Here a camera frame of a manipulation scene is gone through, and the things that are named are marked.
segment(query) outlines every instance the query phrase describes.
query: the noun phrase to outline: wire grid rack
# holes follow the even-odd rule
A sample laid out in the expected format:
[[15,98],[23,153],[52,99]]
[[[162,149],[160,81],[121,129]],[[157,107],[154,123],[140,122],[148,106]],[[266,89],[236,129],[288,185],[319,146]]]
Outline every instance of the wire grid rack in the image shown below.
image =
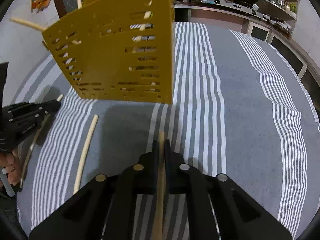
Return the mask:
[[84,1],[42,33],[78,95],[171,104],[172,0]]

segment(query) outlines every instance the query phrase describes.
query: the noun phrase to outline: stove burner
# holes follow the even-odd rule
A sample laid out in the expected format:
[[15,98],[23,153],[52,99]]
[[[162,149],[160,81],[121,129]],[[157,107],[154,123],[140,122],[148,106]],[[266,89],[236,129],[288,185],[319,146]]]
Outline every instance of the stove burner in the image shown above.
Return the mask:
[[250,8],[250,9],[252,9],[252,7],[253,7],[252,4],[246,3],[246,2],[244,2],[244,1],[235,0],[235,3],[240,4],[240,5],[242,5],[242,6],[245,6],[245,7],[248,7],[248,8]]
[[205,4],[206,6],[219,7],[220,9],[224,8],[225,10],[236,11],[238,13],[263,19],[263,15],[260,12],[254,11],[251,4],[247,4],[242,1],[236,1],[236,3],[234,3],[229,0],[189,0],[189,2],[192,4],[201,3],[202,5]]

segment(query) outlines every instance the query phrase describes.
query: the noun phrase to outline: white stripe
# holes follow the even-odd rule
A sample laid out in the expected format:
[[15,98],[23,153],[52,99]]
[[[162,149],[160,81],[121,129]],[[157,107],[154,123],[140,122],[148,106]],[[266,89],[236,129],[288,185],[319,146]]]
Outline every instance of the white stripe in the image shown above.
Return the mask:
[[183,130],[183,115],[184,115],[184,102],[185,102],[185,93],[186,93],[186,73],[187,73],[187,60],[188,60],[188,42],[189,42],[189,25],[187,24],[186,30],[186,43],[184,45],[184,61],[182,67],[182,79],[181,79],[181,94],[180,94],[180,107],[179,107],[179,117],[178,117],[178,131],[175,143],[175,152],[180,152],[181,147],[181,137],[182,137],[182,130]]
[[165,219],[164,219],[164,224],[163,224],[162,240],[167,240],[168,230],[169,230],[170,220],[171,220],[171,214],[172,214],[172,209],[173,209],[174,196],[175,195],[169,195],[169,197],[168,197],[167,208],[166,208],[166,212],[165,212]]
[[188,240],[188,238],[189,238],[189,221],[187,218],[186,227],[183,232],[182,240]]
[[[183,42],[184,42],[184,37],[186,37],[185,27],[186,27],[186,23],[183,23],[182,41],[181,41],[181,46],[180,46],[180,51],[179,51],[179,58],[178,58],[178,64],[177,64],[177,73],[176,73],[176,76],[175,76],[173,103],[172,103],[172,107],[171,107],[170,120],[169,120],[169,132],[168,132],[168,139],[169,140],[172,140],[172,134],[173,134],[174,116],[175,116],[175,110],[176,110],[176,105],[177,105],[177,97],[178,97],[178,90],[179,90],[179,79],[180,79],[180,71],[181,71],[181,65],[182,65],[181,64],[181,59],[182,59],[183,48],[184,48]],[[168,203],[167,203],[166,214],[165,214],[163,239],[167,238],[168,228],[169,228],[170,221],[171,221],[171,213],[172,213],[173,203],[172,203],[172,205],[169,205],[169,204],[171,204],[170,199],[171,198],[169,196]]]
[[186,194],[180,194],[178,211],[177,211],[177,216],[176,216],[176,224],[174,226],[173,234],[172,234],[172,238],[171,238],[172,240],[178,239],[185,202],[186,202]]
[[179,43],[180,43],[180,35],[181,35],[181,26],[182,26],[182,23],[178,23],[176,25],[176,29],[175,29],[175,36],[177,36],[177,30],[178,30],[178,27],[179,27],[179,30],[178,30],[178,38],[177,38],[177,43],[176,43],[176,47],[174,49],[174,61],[177,60],[177,52],[178,52],[178,48],[179,48]]
[[145,240],[146,238],[153,197],[154,197],[153,195],[147,195],[147,203],[146,203],[144,214],[143,214],[142,226],[141,226],[141,232],[140,232],[140,238],[139,238],[140,240]]
[[66,193],[67,193],[67,187],[68,187],[68,183],[69,183],[69,178],[70,178],[70,173],[71,173],[71,167],[73,165],[73,161],[75,159],[75,156],[76,156],[76,152],[77,152],[77,149],[79,147],[79,143],[80,143],[80,140],[81,140],[81,135],[83,133],[83,129],[84,129],[84,125],[86,124],[86,122],[88,121],[88,118],[90,116],[90,113],[91,113],[91,110],[92,110],[92,107],[93,105],[97,102],[97,100],[91,100],[91,103],[89,105],[89,109],[87,110],[87,114],[86,116],[82,119],[82,124],[80,126],[80,130],[79,130],[79,135],[77,137],[77,140],[76,140],[76,143],[73,145],[73,152],[72,152],[72,155],[71,155],[71,158],[69,160],[69,166],[68,166],[68,169],[67,169],[67,173],[66,173],[66,176],[65,176],[65,184],[64,184],[64,188],[63,188],[63,192],[62,192],[62,197],[61,197],[61,201],[60,201],[60,205],[62,205],[65,201],[66,201]]
[[209,57],[209,54],[208,54],[208,48],[211,49],[211,44],[210,44],[208,35],[204,34],[204,28],[206,30],[206,27],[205,27],[205,25],[202,25],[202,24],[200,26],[201,26],[202,35],[204,37],[204,42],[206,45],[206,46],[204,46],[204,51],[205,51],[207,63],[208,63],[208,76],[210,79],[210,94],[211,94],[211,98],[212,98],[212,107],[213,107],[213,109],[212,109],[212,173],[211,173],[211,176],[216,176],[218,173],[218,163],[217,163],[217,149],[218,149],[217,99],[214,94],[214,79],[213,79],[213,75],[212,75],[212,67],[215,65],[215,60],[214,60],[213,53],[211,53],[211,58]]
[[52,130],[52,132],[47,136],[47,138],[49,137],[49,140],[46,140],[48,143],[43,145],[43,150],[41,149],[43,156],[46,157],[40,160],[42,166],[40,166],[41,170],[38,173],[37,210],[39,213],[39,223],[41,223],[47,217],[45,212],[47,198],[44,198],[44,194],[48,193],[47,187],[49,184],[52,184],[52,177],[57,175],[55,172],[50,171],[52,170],[52,166],[55,165],[57,161],[61,161],[61,152],[56,154],[56,146],[60,145],[59,142],[64,143],[64,141],[60,141],[60,138],[63,138],[64,136],[63,130],[65,129],[65,126],[69,124],[69,118],[71,118],[77,110],[77,103],[80,101],[80,98],[76,95],[74,90],[72,90],[68,98],[69,97],[73,99],[68,102],[68,108],[66,109],[66,112],[62,112],[61,116],[59,116],[59,122],[55,123],[55,126],[58,127],[57,130]]
[[29,77],[27,82],[25,83],[23,89],[17,96],[15,103],[20,103],[24,100],[26,94],[29,92],[30,87],[35,83],[38,76],[41,74],[41,72],[44,70],[44,68],[49,64],[49,62],[53,59],[53,56],[50,54],[44,62],[40,64],[40,66],[32,73],[32,75]]
[[51,177],[51,183],[48,187],[48,190],[46,190],[47,192],[49,192],[49,196],[48,198],[44,198],[47,202],[47,214],[51,214],[52,212],[54,212],[54,210],[57,209],[63,203],[64,198],[61,197],[61,187],[62,183],[64,182],[64,179],[68,176],[68,174],[66,174],[66,168],[69,164],[69,157],[74,153],[74,151],[77,150],[78,145],[76,145],[74,141],[76,137],[81,137],[82,135],[81,128],[86,123],[86,119],[83,118],[91,104],[91,100],[82,99],[75,103],[76,112],[71,113],[71,116],[68,119],[66,126],[63,127],[61,135],[58,136],[59,141],[55,141],[58,144],[58,148],[57,145],[54,144],[55,148],[52,151],[52,153],[56,156],[59,155],[59,158],[56,158],[54,161],[51,161],[53,165],[50,166],[48,170],[48,173],[54,175]]
[[18,213],[18,221],[19,223],[21,223],[21,211],[18,205],[17,205],[17,213]]
[[270,46],[274,49],[274,51],[279,55],[279,57],[281,57],[281,59],[286,63],[286,65],[287,65],[287,66],[289,67],[289,69],[291,70],[292,74],[294,75],[294,77],[296,78],[296,80],[298,81],[300,87],[302,88],[303,92],[304,92],[305,95],[306,95],[306,98],[307,98],[307,100],[308,100],[308,102],[309,102],[309,105],[310,105],[310,108],[311,108],[311,111],[312,111],[312,113],[313,113],[313,117],[314,117],[315,121],[316,121],[317,123],[319,123],[319,117],[318,117],[317,112],[316,112],[316,109],[315,109],[315,107],[314,107],[314,105],[313,105],[313,103],[312,103],[311,97],[310,97],[308,91],[305,89],[305,87],[304,87],[303,84],[301,83],[301,80],[299,79],[298,75],[296,74],[296,72],[294,71],[294,69],[292,68],[292,66],[289,64],[289,62],[280,54],[280,52],[277,51],[276,48],[273,47],[271,44],[270,44]]
[[[208,30],[207,27],[205,25],[204,29],[205,29],[205,33],[206,33],[206,37],[207,37],[207,41],[208,44],[210,44],[209,42],[209,35],[208,35]],[[209,46],[209,50],[210,50],[210,55],[211,55],[211,60],[212,60],[212,64],[213,64],[213,70],[214,70],[214,76],[217,79],[217,92],[218,92],[218,96],[219,96],[219,100],[220,100],[220,126],[221,126],[221,172],[222,173],[227,173],[227,160],[226,160],[226,128],[225,128],[225,120],[224,120],[224,99],[223,99],[223,95],[221,93],[221,81],[220,81],[220,77],[218,75],[218,68],[213,56],[213,52],[212,52],[212,48],[211,46]]]
[[209,148],[209,95],[208,95],[208,82],[205,69],[207,65],[204,64],[203,47],[205,47],[204,35],[201,35],[200,24],[197,24],[199,39],[200,39],[200,57],[201,57],[201,73],[203,79],[203,97],[204,97],[204,119],[203,119],[203,155],[202,155],[202,173],[208,174],[208,148]]
[[45,149],[46,154],[48,155],[48,159],[44,162],[44,172],[46,176],[43,182],[40,182],[44,187],[43,190],[40,191],[42,194],[42,199],[45,201],[42,210],[43,219],[51,214],[51,210],[48,205],[51,205],[53,179],[54,177],[60,178],[61,176],[56,169],[58,163],[63,163],[65,161],[65,151],[69,149],[69,137],[71,136],[71,133],[74,132],[72,130],[74,127],[74,122],[72,122],[72,119],[76,118],[80,114],[82,110],[80,106],[84,106],[84,104],[81,102],[81,99],[76,95],[75,91],[70,97],[74,98],[71,106],[69,107],[70,110],[66,112],[64,117],[61,119],[57,132],[51,134],[51,140],[48,143],[48,147]]
[[[181,25],[182,24],[177,24],[176,28],[175,28],[175,35],[177,34],[177,30],[179,29],[178,39],[177,39],[175,51],[177,51],[177,48],[179,47],[180,35],[181,35],[181,32],[180,32]],[[153,109],[153,112],[152,112],[150,128],[149,128],[149,135],[148,135],[148,142],[147,142],[147,152],[151,152],[152,151],[152,143],[153,143],[153,140],[154,140],[154,134],[155,134],[155,128],[156,128],[156,122],[157,122],[157,116],[158,116],[159,107],[160,107],[160,104],[156,104],[154,109]],[[159,131],[164,131],[167,109],[168,109],[168,105],[165,104],[163,106],[163,108],[162,108]],[[144,213],[143,220],[148,220],[149,219],[149,215],[150,215],[149,212],[150,211],[148,211],[147,213],[146,212]],[[142,227],[141,230],[140,230],[140,238],[141,238],[141,236],[145,237],[146,232],[147,232],[147,226]]]
[[187,114],[187,131],[186,131],[186,141],[184,146],[184,159],[187,162],[189,158],[190,151],[190,141],[191,141],[191,130],[192,130],[192,108],[193,108],[193,27],[195,28],[195,24],[190,24],[190,57],[189,57],[189,94],[188,94],[188,114]]
[[[267,55],[263,52],[260,46],[254,41],[254,39],[236,32],[232,32],[232,33],[239,40],[241,46],[243,47],[244,51],[248,55],[250,62],[252,63],[252,66],[259,72],[266,71],[266,70],[269,71],[268,73],[266,73],[266,76],[268,77],[267,79],[268,86],[266,87],[266,89],[269,90],[268,87],[270,87],[270,91],[268,91],[269,96],[267,95],[266,96],[270,100],[273,100],[275,102],[276,101],[280,102],[281,122],[279,120],[278,110],[276,115],[278,119],[278,124],[282,130],[282,134],[288,138],[288,144],[289,144],[289,157],[288,157],[287,149],[285,151],[286,153],[285,160],[284,160],[284,154],[282,153],[283,173],[285,173],[284,166],[289,171],[287,172],[286,175],[283,174],[283,179],[285,180],[285,183],[283,180],[283,191],[282,191],[282,197],[280,201],[278,220],[280,220],[289,229],[289,231],[291,231],[292,235],[295,235],[296,230],[299,226],[299,222],[297,224],[297,221],[296,221],[297,215],[298,216],[299,214],[301,215],[301,210],[303,207],[303,203],[306,195],[306,186],[307,186],[307,177],[306,177],[307,155],[306,155],[304,140],[302,137],[302,128],[300,125],[301,113],[298,112],[296,107],[294,106],[290,93],[285,85],[284,79],[277,72],[272,62],[268,59]],[[259,64],[255,62],[255,65],[254,65],[251,59],[253,59],[254,61],[257,60],[257,62],[259,61]],[[302,160],[299,167],[298,165],[300,162],[300,154],[302,154]]]
[[134,212],[134,220],[133,220],[132,240],[135,240],[135,236],[136,236],[139,212],[141,207],[141,200],[142,200],[142,194],[137,194],[136,210]]
[[45,78],[41,81],[41,83],[38,85],[36,92],[33,94],[33,96],[30,99],[30,102],[36,101],[36,99],[43,93],[43,90],[47,86],[52,86],[52,84],[58,79],[58,77],[61,75],[61,69],[56,64],[50,69],[49,73],[45,76]]
[[[285,86],[285,88],[283,88],[283,91],[285,91],[285,92],[288,92],[288,90],[287,90],[287,87]],[[296,110],[296,108],[295,108],[295,106],[293,105],[293,101],[292,101],[292,98],[291,98],[291,96],[290,96],[290,94],[289,94],[289,96],[288,95],[286,95],[286,98],[288,99],[288,103],[289,103],[289,105],[291,105],[292,106],[292,108],[293,109],[295,109]],[[297,113],[297,117],[298,118],[301,118],[301,113],[300,112],[298,112],[298,111],[296,111],[296,113]],[[293,126],[292,126],[292,128],[293,128],[293,130],[295,131],[295,133],[296,134],[298,134],[299,132],[298,132],[298,128],[297,128],[297,126],[296,126],[296,123],[295,122],[293,122]],[[300,149],[299,149],[299,153],[301,152],[301,141],[298,141],[299,143],[299,147],[300,147]],[[292,159],[292,160],[290,160],[290,158],[291,158],[291,156],[289,157],[289,162],[291,163],[291,166],[289,167],[289,171],[291,170],[291,167],[292,167],[292,169],[294,169],[294,178],[296,179],[296,177],[297,176],[299,176],[299,174],[300,174],[300,169],[297,167],[297,165],[294,165],[293,164],[293,162],[294,162],[294,159],[296,160],[296,158],[294,158],[294,159]],[[294,198],[295,200],[294,200],[294,202],[293,202],[293,205],[291,205],[290,207],[289,207],[289,210],[288,210],[288,212],[287,212],[287,214],[289,214],[289,216],[287,216],[287,218],[283,221],[283,224],[286,226],[286,227],[288,227],[289,228],[289,230],[291,229],[291,227],[289,226],[290,224],[290,221],[291,221],[291,218],[292,218],[292,216],[295,214],[294,213],[294,210],[296,210],[296,208],[297,208],[297,206],[295,206],[295,204],[296,204],[296,202],[297,202],[297,194],[298,194],[298,192],[296,191],[296,185],[295,185],[295,192],[292,192],[293,191],[293,185],[292,185],[292,187],[291,187],[291,185],[289,184],[289,189],[290,189],[290,194],[291,195],[289,195],[288,196],[288,202],[291,202],[291,199],[292,198]]]
[[174,126],[174,116],[176,112],[176,105],[177,105],[177,97],[178,97],[178,90],[179,90],[179,79],[180,79],[180,70],[181,70],[181,59],[182,59],[182,52],[183,52],[183,42],[185,37],[185,27],[186,23],[183,23],[183,29],[182,29],[182,41],[179,51],[179,58],[178,58],[178,65],[177,65],[177,73],[175,78],[175,84],[174,84],[174,92],[173,92],[173,102],[171,106],[171,113],[170,113],[170,120],[169,120],[169,131],[168,131],[168,139],[172,140],[172,134],[173,134],[173,126]]
[[[278,94],[276,93],[276,95],[274,95],[273,94],[273,97],[274,96],[276,96],[277,97],[277,100],[281,103],[281,111],[282,111],[282,113],[283,113],[283,105],[290,105],[290,102],[284,102],[283,100],[282,100],[282,98],[281,97],[279,97],[278,96]],[[289,162],[289,174],[292,174],[292,176],[290,176],[289,177],[289,185],[287,186],[287,189],[288,189],[288,194],[285,196],[285,198],[284,198],[284,202],[285,202],[285,214],[286,214],[286,218],[284,218],[284,219],[282,219],[281,221],[282,221],[282,223],[284,224],[284,226],[286,226],[286,227],[288,227],[287,226],[287,215],[288,214],[290,214],[290,210],[292,209],[292,205],[291,206],[288,206],[288,205],[290,205],[291,204],[291,198],[292,198],[292,196],[293,196],[293,192],[292,192],[292,190],[293,190],[293,183],[292,183],[292,180],[294,179],[293,178],[293,176],[296,176],[296,174],[297,174],[297,172],[295,171],[295,168],[294,168],[294,165],[293,165],[293,161],[292,161],[292,150],[293,150],[293,148],[295,147],[295,145],[293,145],[294,143],[293,143],[293,139],[292,139],[292,131],[291,131],[291,129],[288,127],[288,123],[287,123],[287,120],[288,120],[288,118],[289,118],[289,116],[287,116],[287,108],[285,108],[285,114],[284,114],[285,116],[286,116],[286,118],[285,118],[285,122],[284,122],[284,120],[283,120],[283,115],[281,114],[281,119],[282,119],[282,124],[283,124],[283,128],[284,128],[284,130],[285,130],[285,132],[286,132],[286,134],[287,134],[287,138],[288,138],[288,144],[289,144],[289,161],[287,161],[287,162]]]
[[[289,156],[289,163],[292,164],[291,155]],[[291,174],[291,167],[292,167],[292,165],[289,166],[289,174]],[[289,189],[291,189],[291,191],[292,191],[292,188],[291,188],[291,178],[290,178],[290,180],[289,180]],[[286,214],[290,213],[290,208],[289,208],[289,210],[288,210],[288,207],[287,207],[287,203],[290,201],[290,199],[289,199],[290,195],[287,195],[287,197],[288,197],[288,201],[286,202],[286,205],[285,205]],[[281,221],[284,223],[285,226],[287,226],[286,220],[282,219]]]
[[[273,93],[273,90],[271,89],[270,90],[271,91],[271,93],[272,93],[272,95],[273,95],[273,98],[275,98],[275,95],[274,95],[274,93]],[[281,113],[283,112],[283,102],[281,102]],[[282,127],[286,130],[286,134],[287,134],[287,138],[288,138],[288,144],[289,144],[289,148],[290,148],[290,150],[289,150],[289,154],[292,152],[291,151],[291,146],[292,146],[292,144],[290,143],[290,140],[289,140],[289,138],[290,138],[290,136],[289,136],[289,134],[288,134],[288,130],[286,129],[286,127],[285,127],[285,124],[284,124],[284,120],[283,120],[283,115],[281,114],[281,121],[282,121],[282,126],[280,126],[280,128],[282,129]],[[291,166],[289,166],[289,174],[292,174],[291,173]],[[291,177],[289,177],[289,185],[288,185],[288,180],[286,181],[286,183],[287,183],[287,187],[286,188],[290,188],[291,187]],[[284,202],[285,203],[288,203],[287,201],[286,201],[286,197],[289,197],[288,195],[285,195],[285,198],[284,198]],[[287,214],[288,213],[288,206],[287,206],[287,204],[285,205],[285,207],[284,207],[284,210],[283,210],[283,212],[285,211],[285,213]]]
[[[59,120],[62,118],[63,116],[63,112],[69,110],[67,104],[69,103],[69,95],[72,92],[72,89],[70,88],[68,94],[65,96],[65,98],[62,100],[61,102],[61,108],[59,110],[59,112],[57,113],[56,116],[56,120],[55,122],[59,122]],[[50,131],[48,132],[48,135],[50,135],[50,133],[54,132],[56,129],[58,128],[58,126],[52,126]],[[42,168],[42,160],[45,158],[45,148],[48,144],[48,141],[50,140],[49,137],[46,138],[43,147],[41,148],[40,154],[39,154],[39,158],[37,160],[37,165],[36,165],[36,170],[35,170],[35,175],[34,175],[34,180],[33,180],[33,187],[32,187],[32,213],[31,213],[31,222],[32,222],[32,228],[33,229],[35,226],[37,226],[39,224],[38,220],[37,220],[37,216],[36,216],[36,212],[38,210],[37,208],[37,200],[38,200],[38,181],[39,178],[38,176],[41,176],[42,174],[40,173],[40,169]]]
[[147,142],[147,150],[146,150],[147,153],[152,151],[152,143],[153,143],[153,137],[155,134],[155,128],[156,128],[156,123],[157,123],[157,116],[158,116],[159,107],[160,107],[160,104],[156,103],[155,107],[153,108],[153,111],[152,111],[150,128],[149,128],[149,136],[148,136],[148,142]]
[[200,147],[200,118],[201,118],[201,94],[200,94],[200,73],[199,73],[199,55],[198,55],[198,41],[200,33],[195,28],[195,63],[196,63],[196,128],[195,139],[193,147],[193,163],[192,166],[198,168],[199,147]]

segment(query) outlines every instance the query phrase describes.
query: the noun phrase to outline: white wall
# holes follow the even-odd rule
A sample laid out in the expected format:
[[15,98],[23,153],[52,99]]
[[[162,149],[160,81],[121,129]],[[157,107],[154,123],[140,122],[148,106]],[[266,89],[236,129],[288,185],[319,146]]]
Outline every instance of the white wall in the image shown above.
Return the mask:
[[309,0],[300,0],[292,38],[320,67],[320,17]]

